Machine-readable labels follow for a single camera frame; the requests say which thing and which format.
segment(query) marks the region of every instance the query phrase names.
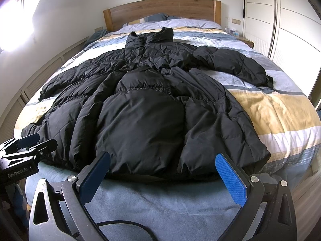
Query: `white pillowcase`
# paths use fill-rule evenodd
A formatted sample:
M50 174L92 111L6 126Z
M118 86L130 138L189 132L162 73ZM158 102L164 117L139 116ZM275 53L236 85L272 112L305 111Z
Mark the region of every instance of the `white pillowcase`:
M106 36L112 35L112 34L118 34L118 33L129 33L129 32L135 32L135 31L141 31L141 30L155 30L155 29L161 29L162 27L168 27L168 28L175 28L175 27L195 27L195 28L202 28L202 29L222 29L219 24L213 21L209 20L196 20L196 19L172 19L167 21L161 21L161 22L147 22L147 23L137 23L133 25L128 25L123 28L121 28L117 32L112 32L107 34Z

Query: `sunlight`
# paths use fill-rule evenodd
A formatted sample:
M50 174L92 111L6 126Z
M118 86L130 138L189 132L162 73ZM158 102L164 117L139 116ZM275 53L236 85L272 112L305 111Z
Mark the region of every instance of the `sunlight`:
M33 14L40 0L11 0L0 8L0 47L12 51L33 33Z

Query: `striped duvet cover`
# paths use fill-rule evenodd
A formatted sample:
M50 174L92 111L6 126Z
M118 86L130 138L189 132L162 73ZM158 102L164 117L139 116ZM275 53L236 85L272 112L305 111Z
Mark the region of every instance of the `striped duvet cover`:
M203 70L228 89L250 116L260 140L267 146L271 158L261 172L280 176L296 185L319 150L321 123L309 99L299 87L270 59L225 33L216 26L200 24L198 20L176 19L157 23L127 26L109 33L72 57L54 75L99 55L125 47L131 31L137 34L174 29L174 41L195 46L214 46L236 50L257 61L267 75L273 77L274 89L255 87L239 78L222 72ZM28 102L15 126L15 136L29 123L36 122L53 104L56 96L38 101L41 89Z

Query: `nightstand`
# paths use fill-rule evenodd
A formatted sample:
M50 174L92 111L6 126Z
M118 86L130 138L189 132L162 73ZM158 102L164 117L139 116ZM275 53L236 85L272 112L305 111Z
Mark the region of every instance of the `nightstand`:
M248 46L250 46L252 49L254 47L254 42L248 40L247 38L243 37L243 36L240 36L237 38L238 40L244 42L245 44L247 44Z

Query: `yellow stripe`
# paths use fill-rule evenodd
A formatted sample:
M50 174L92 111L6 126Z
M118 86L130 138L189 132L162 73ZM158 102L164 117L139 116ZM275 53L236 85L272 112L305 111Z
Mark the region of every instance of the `yellow stripe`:
M200 28L193 28L193 27L177 27L177 28L173 28L173 30L175 32L186 32L186 31L190 31L190 32L202 32L202 33L226 33L223 30L219 30L219 29L200 29ZM152 32L159 32L161 31L161 29L154 29L154 30L141 30L141 31L135 31L136 34L142 34L142 33L152 33ZM100 38L99 42L101 41L107 41L107 40L111 40L114 38L118 38L118 37L122 37L122 36L127 36L130 33L120 33L120 34L112 34L110 36L107 37L102 37Z
M138 19L138 20L134 20L132 22L129 22L128 25L133 25L133 24L136 24L136 23L140 23L140 20L141 19Z
M250 116L259 135L320 126L320 118L306 96L229 90Z
M30 123L37 122L42 115L51 108L54 101L55 99L45 100L37 104L25 106L20 113L14 128L23 129Z

